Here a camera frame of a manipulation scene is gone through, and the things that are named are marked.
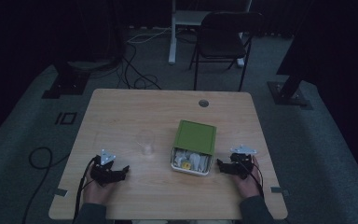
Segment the black stand with base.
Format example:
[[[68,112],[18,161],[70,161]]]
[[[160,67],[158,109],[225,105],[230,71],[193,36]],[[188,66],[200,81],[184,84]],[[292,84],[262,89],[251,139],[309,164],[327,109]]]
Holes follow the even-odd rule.
[[[308,12],[314,0],[294,0],[296,6],[291,9],[296,16],[296,27],[292,32],[294,37],[289,50],[283,58],[283,61],[278,69],[278,75],[286,75],[285,70],[290,69],[292,63],[290,63],[292,53],[298,46],[299,39],[297,38],[298,32],[301,30],[304,20],[307,18]],[[289,75],[287,80],[282,82],[268,82],[268,88],[271,96],[276,105],[296,105],[305,110],[312,110],[310,101],[305,99],[299,85],[304,79],[303,75],[293,73]]]
[[[88,83],[90,73],[78,71],[66,61],[53,64],[58,75],[43,99],[59,99],[62,95],[82,95]]]

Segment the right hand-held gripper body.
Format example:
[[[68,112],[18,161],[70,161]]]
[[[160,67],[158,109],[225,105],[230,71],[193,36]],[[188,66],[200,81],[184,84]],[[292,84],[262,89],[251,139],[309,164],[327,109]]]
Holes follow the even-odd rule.
[[[232,148],[230,152],[230,163],[227,168],[228,173],[230,175],[238,175],[241,179],[245,179],[253,171],[253,156],[257,151],[245,145],[240,145]]]

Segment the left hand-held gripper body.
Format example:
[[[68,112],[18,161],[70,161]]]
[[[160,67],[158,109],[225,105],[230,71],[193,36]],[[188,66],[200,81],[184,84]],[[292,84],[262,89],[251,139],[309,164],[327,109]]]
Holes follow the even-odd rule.
[[[91,178],[101,186],[116,183],[115,177],[122,173],[121,170],[112,170],[115,159],[114,154],[102,149],[101,153],[94,158],[94,164],[90,171]]]

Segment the white desk frame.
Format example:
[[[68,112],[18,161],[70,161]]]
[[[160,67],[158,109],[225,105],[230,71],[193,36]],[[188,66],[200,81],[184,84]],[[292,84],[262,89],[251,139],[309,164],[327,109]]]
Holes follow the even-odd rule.
[[[172,0],[172,13],[171,13],[171,42],[168,57],[168,64],[174,65],[176,63],[176,50],[177,50],[177,38],[178,25],[191,25],[200,26],[204,17],[208,14],[208,11],[199,10],[179,10],[176,8],[176,2],[178,0]]]

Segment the round grey floor base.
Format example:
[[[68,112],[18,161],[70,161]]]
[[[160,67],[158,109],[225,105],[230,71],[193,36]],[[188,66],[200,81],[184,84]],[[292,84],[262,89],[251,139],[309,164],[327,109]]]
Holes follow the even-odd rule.
[[[77,70],[84,70],[84,71],[104,70],[112,65],[112,63],[108,60],[102,60],[97,62],[76,61],[76,62],[69,62],[69,64]]]

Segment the black folding chair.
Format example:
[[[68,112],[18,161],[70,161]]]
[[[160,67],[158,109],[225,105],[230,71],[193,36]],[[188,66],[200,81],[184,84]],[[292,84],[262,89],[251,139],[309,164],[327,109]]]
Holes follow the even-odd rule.
[[[201,63],[229,63],[230,69],[238,59],[243,59],[238,88],[240,91],[252,40],[259,33],[263,22],[264,16],[259,12],[215,11],[207,14],[200,24],[189,65],[195,65],[193,90],[195,91],[198,86]]]

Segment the pile of white packets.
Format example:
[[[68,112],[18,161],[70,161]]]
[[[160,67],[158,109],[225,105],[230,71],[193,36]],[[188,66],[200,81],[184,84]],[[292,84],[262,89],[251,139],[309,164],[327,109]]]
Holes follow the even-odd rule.
[[[193,152],[181,148],[175,148],[172,152],[172,168],[174,170],[190,173],[192,175],[207,175],[211,168],[211,155]],[[185,170],[181,168],[183,161],[191,163],[191,169]]]

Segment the clear glass cup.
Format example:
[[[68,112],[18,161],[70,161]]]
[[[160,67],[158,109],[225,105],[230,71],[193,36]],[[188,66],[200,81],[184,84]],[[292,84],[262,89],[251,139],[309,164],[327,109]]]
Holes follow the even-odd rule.
[[[136,142],[141,147],[143,155],[151,155],[154,152],[153,144],[155,135],[152,131],[141,130],[136,135]]]

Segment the white box with green lid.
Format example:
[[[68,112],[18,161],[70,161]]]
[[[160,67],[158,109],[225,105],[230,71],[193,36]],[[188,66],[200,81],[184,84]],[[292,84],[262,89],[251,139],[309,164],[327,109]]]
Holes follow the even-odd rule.
[[[214,156],[217,128],[189,120],[181,120],[173,142],[172,152],[181,148]]]

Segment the person's left hand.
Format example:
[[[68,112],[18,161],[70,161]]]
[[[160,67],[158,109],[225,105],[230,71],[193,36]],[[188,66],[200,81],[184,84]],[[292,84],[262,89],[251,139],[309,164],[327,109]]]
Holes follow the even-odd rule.
[[[83,188],[83,203],[107,205],[116,184],[110,183],[101,186],[91,178],[90,172],[87,172],[86,180],[87,184]]]

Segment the person's right hand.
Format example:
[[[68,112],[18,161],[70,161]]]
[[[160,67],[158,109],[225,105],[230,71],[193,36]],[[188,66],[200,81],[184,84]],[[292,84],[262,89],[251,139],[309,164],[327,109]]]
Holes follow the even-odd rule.
[[[253,157],[254,168],[246,179],[241,179],[237,175],[232,176],[240,196],[243,199],[248,199],[254,196],[260,196],[260,176],[258,173],[258,161],[256,157]]]

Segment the black floor tape marks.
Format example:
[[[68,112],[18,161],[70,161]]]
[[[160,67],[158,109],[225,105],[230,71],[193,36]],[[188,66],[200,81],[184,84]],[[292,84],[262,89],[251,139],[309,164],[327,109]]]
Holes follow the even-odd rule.
[[[55,120],[56,125],[72,125],[77,117],[76,112],[60,112]]]

